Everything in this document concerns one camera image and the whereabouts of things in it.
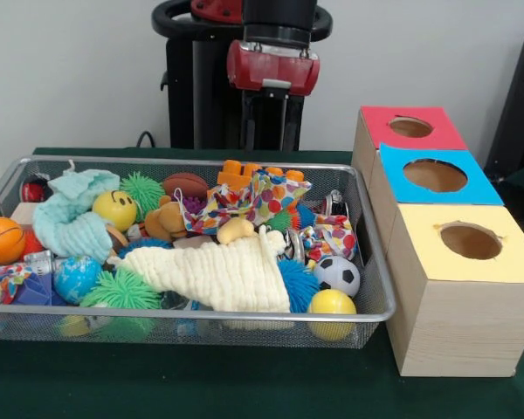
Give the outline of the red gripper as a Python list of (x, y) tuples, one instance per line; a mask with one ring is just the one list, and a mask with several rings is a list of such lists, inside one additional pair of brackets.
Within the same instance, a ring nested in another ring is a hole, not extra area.
[(279, 89), (290, 96), (286, 103), (286, 150), (298, 151), (305, 98), (313, 91), (320, 73), (318, 55), (307, 49), (234, 40), (227, 53), (226, 70), (232, 86), (243, 91), (245, 148), (254, 148), (256, 94)]

